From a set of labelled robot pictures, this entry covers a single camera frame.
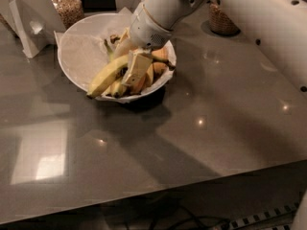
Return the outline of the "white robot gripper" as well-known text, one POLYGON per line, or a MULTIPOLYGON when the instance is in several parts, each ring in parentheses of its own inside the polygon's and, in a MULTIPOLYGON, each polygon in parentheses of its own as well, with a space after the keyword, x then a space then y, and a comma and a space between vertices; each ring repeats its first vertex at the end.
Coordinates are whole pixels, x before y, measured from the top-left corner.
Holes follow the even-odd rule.
POLYGON ((164 10, 148 8, 145 3, 137 6, 131 16, 130 28, 112 37, 115 58, 129 53, 128 70, 122 84, 133 86, 145 76, 153 63, 152 54, 149 50, 137 49, 137 46, 152 50, 162 48, 172 36, 172 23, 172 16, 164 10))

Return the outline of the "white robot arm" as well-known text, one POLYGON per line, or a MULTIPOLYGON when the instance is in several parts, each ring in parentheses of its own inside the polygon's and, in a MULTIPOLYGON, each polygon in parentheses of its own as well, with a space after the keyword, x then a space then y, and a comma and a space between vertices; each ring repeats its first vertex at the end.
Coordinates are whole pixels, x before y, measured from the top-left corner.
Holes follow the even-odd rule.
MULTIPOLYGON (((131 16, 125 46, 162 48, 176 24, 206 0, 144 0, 131 16)), ((208 0, 219 5, 239 30, 301 93, 307 91, 307 2, 304 0, 208 0)))

